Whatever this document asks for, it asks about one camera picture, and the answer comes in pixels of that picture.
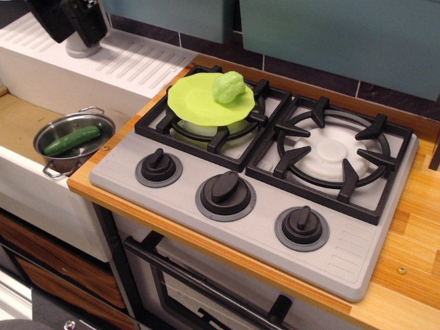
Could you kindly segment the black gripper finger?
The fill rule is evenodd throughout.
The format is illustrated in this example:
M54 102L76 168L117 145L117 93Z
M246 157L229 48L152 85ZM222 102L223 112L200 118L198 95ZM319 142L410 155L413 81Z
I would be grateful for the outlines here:
M107 35L107 24L99 1L67 1L67 18L87 47Z
M62 43L74 32L59 0L28 0L27 6L36 20L57 43Z

